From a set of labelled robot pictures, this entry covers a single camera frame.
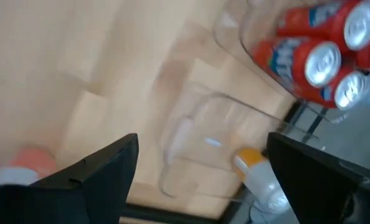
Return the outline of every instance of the wooden floor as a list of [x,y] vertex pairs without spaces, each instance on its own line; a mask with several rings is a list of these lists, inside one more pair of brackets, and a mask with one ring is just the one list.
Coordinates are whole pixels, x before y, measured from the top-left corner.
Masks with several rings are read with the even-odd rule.
[[226,202],[169,198],[157,188],[158,143],[182,86],[202,83],[278,118],[293,101],[215,43],[224,4],[0,0],[0,166],[21,145],[37,144],[64,168],[138,133],[128,201],[219,217]]

